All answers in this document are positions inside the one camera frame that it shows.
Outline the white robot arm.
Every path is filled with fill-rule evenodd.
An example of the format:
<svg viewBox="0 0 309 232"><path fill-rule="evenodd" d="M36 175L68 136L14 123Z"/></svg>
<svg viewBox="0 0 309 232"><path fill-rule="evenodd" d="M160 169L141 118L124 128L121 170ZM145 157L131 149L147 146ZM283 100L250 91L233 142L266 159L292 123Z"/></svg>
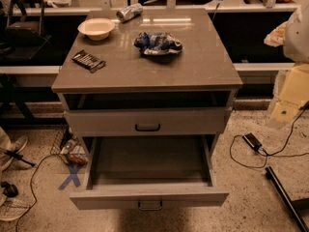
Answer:
<svg viewBox="0 0 309 232"><path fill-rule="evenodd" d="M270 118L279 123L293 120L309 102L309 0L302 0L286 22L264 39L270 46L283 46L284 55L294 61L286 72Z"/></svg>

